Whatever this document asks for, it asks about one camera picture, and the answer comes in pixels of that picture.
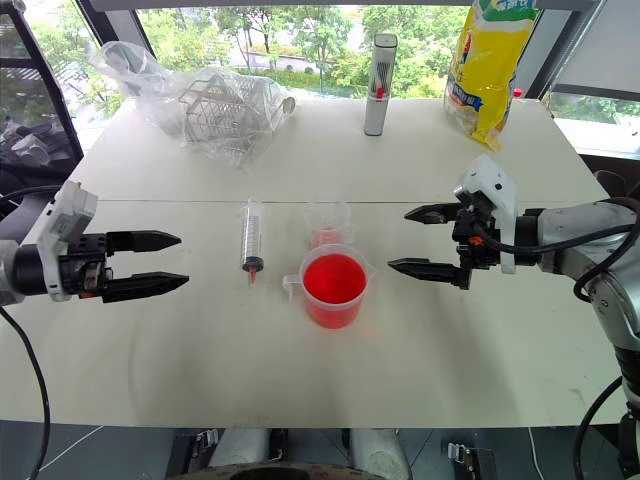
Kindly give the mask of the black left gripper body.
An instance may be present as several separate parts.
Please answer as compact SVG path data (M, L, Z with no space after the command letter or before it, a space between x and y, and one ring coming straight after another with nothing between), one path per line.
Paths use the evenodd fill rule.
M62 290L80 298L100 297L108 282L106 234L85 234L59 257Z

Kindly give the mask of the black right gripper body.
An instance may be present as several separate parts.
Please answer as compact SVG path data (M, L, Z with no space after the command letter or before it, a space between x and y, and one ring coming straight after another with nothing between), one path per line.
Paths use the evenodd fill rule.
M454 220L452 239L457 243L459 268L463 271L488 270L500 264L500 252L486 237L499 238L492 211L494 205L483 193L461 193L462 205Z

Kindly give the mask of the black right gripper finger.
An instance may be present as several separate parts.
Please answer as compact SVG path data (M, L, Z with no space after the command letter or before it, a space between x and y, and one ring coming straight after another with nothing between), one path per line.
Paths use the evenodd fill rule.
M407 212L404 218L422 224L446 224L456 218L458 211L458 203L428 204Z
M397 272L421 281L451 284L461 290L468 290L471 279L469 268L453 264L431 262L422 258L400 258L387 262Z

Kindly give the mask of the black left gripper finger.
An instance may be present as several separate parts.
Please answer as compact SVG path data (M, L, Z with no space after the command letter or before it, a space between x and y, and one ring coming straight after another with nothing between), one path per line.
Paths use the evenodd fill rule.
M181 243L175 235L157 230L117 231L106 234L106 251L116 252L154 252Z
M167 272L134 274L107 281L101 289L101 298L104 303L149 298L171 292L188 281L186 275Z

